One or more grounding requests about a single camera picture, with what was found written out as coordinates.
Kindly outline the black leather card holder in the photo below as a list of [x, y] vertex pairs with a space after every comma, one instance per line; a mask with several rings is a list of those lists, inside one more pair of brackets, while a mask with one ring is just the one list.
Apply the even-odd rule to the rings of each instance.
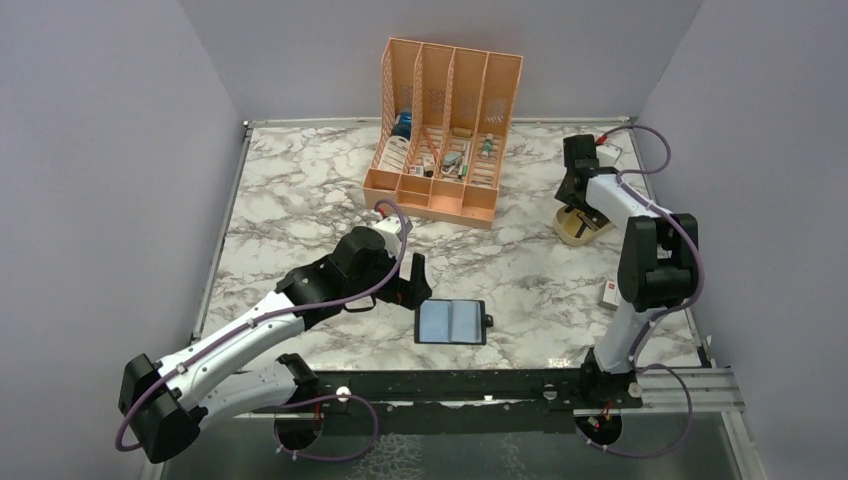
[[485, 345], [494, 319], [482, 300], [430, 299], [415, 310], [414, 342]]

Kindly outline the black credit card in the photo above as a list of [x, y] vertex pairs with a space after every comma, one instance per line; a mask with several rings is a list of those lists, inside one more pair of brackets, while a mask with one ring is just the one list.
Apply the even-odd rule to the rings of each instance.
[[591, 241], [600, 230], [600, 227], [597, 225], [596, 218], [582, 210], [577, 210], [575, 218], [577, 226], [574, 237], [581, 242]]

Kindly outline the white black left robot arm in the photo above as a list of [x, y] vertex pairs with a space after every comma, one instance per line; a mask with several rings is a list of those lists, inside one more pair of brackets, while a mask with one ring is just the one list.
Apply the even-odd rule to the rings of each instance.
[[215, 422], [255, 409], [306, 408], [318, 378], [297, 354], [246, 370], [260, 354], [368, 299], [408, 310], [432, 295], [425, 257], [400, 275], [412, 225], [390, 216], [357, 226], [327, 255], [290, 270], [253, 307], [212, 336], [153, 361], [140, 354], [124, 367], [118, 399], [123, 419], [114, 446], [142, 450], [152, 463], [185, 451]]

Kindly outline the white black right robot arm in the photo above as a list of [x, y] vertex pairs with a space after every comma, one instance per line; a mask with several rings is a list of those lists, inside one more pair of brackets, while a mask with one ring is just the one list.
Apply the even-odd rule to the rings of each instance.
[[699, 291], [698, 224], [632, 189], [622, 172], [602, 165], [590, 134], [564, 138], [564, 179], [555, 193], [569, 212], [621, 230], [617, 270], [621, 301], [602, 339], [587, 353], [577, 380], [579, 398], [600, 407], [624, 396], [636, 362], [658, 321], [684, 308]]

